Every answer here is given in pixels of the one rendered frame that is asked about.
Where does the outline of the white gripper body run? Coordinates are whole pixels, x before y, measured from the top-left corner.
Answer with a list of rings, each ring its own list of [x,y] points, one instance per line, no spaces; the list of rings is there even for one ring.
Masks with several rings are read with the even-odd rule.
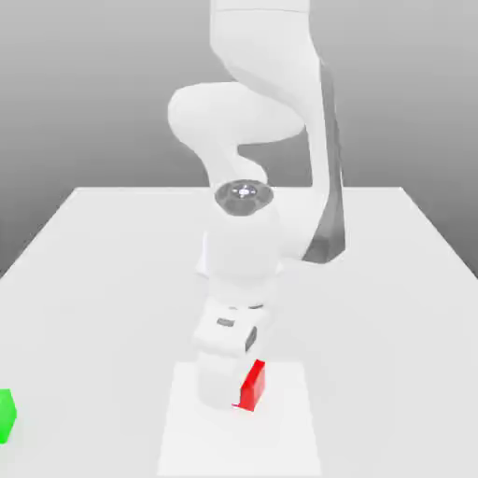
[[[241,386],[249,370],[247,358],[199,352],[196,364],[198,394],[205,405],[227,409],[239,403]]]

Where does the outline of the small red cube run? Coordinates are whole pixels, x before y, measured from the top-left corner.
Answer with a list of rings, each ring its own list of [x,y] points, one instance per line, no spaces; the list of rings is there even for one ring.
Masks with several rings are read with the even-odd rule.
[[[253,412],[265,389],[265,362],[255,359],[241,370],[232,388],[232,407]]]

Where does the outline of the small green cube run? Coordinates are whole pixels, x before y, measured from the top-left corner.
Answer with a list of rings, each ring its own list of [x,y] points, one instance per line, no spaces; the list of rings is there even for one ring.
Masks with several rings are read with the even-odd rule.
[[[17,418],[17,409],[11,390],[0,389],[0,444],[5,444]]]

